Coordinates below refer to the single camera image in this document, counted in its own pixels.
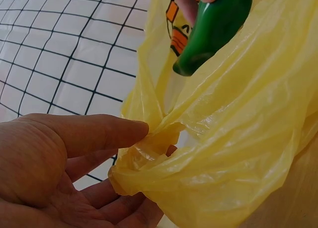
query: crumpled plastic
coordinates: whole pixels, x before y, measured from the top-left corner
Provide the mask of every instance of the crumpled plastic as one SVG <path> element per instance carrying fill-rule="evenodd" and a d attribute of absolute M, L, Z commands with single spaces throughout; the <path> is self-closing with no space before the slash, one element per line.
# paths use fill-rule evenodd
<path fill-rule="evenodd" d="M 191 77 L 172 72 L 170 2 L 152 1 L 122 108 L 150 133 L 120 150 L 109 177 L 180 228 L 235 227 L 283 185 L 318 131 L 318 0 L 255 0 L 243 28 Z M 187 142 L 167 157 L 180 132 Z"/>

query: wrinkled plastic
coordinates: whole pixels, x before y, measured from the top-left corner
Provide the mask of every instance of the wrinkled plastic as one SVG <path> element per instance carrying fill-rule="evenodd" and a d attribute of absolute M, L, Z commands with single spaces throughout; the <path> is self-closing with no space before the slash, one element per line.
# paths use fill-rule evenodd
<path fill-rule="evenodd" d="M 318 131 L 318 0 L 256 0 L 241 31 L 182 79 L 172 73 L 169 1 L 152 1 L 122 109 L 150 133 L 120 151 L 109 176 L 180 228 L 234 227 L 283 185 Z M 167 157 L 183 130 L 188 145 Z"/>

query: green object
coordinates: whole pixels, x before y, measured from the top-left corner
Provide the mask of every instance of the green object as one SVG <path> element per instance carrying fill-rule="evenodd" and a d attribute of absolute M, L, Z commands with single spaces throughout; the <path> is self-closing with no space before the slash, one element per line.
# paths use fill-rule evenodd
<path fill-rule="evenodd" d="M 226 45 L 248 17 L 253 0 L 216 0 L 199 3 L 196 23 L 173 70 L 191 76 Z"/>

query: grid pattern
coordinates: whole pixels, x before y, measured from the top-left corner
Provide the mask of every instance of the grid pattern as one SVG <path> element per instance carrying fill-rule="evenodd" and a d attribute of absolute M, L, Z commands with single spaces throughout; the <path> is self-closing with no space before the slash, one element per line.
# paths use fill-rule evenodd
<path fill-rule="evenodd" d="M 149 3 L 0 0 L 0 121 L 34 112 L 118 116 Z M 88 176 L 105 179 L 115 159 Z"/>

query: plastic bag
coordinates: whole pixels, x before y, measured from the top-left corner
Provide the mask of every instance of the plastic bag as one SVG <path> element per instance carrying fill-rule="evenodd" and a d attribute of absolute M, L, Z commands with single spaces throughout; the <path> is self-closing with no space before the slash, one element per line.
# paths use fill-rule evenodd
<path fill-rule="evenodd" d="M 318 131 L 318 0 L 254 2 L 241 31 L 185 78 L 172 64 L 190 29 L 171 0 L 152 1 L 122 109 L 150 133 L 120 151 L 109 176 L 117 192 L 143 192 L 181 228 L 240 224 Z M 181 131 L 185 146 L 167 157 Z"/>

